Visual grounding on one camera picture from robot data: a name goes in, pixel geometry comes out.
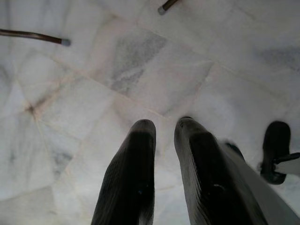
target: marble floor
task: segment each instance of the marble floor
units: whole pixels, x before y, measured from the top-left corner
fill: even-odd
[[[131,125],[157,129],[154,224],[188,225],[175,123],[191,115],[256,170],[273,120],[300,150],[300,3],[293,0],[3,0],[0,224],[89,224],[106,167]],[[275,191],[300,215],[300,180]]]

